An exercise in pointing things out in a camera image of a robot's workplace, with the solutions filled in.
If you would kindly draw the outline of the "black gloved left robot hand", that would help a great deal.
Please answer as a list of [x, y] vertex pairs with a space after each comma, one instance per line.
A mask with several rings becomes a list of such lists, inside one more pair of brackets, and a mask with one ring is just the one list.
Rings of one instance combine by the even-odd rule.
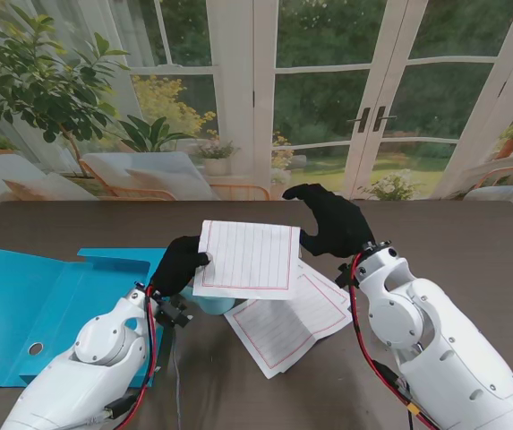
[[180, 236], [169, 244], [149, 283], [161, 297], [179, 294], [198, 268], [209, 265], [211, 257], [199, 251], [199, 243], [199, 236]]

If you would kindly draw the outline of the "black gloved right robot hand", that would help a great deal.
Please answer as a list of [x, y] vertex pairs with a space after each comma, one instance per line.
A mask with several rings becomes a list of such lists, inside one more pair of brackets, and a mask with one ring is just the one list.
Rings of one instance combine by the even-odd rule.
[[317, 234], [300, 230], [300, 245], [314, 256], [331, 254], [348, 258], [361, 253], [375, 238], [360, 208], [320, 184], [301, 184], [288, 188], [285, 200], [300, 200], [312, 211]]

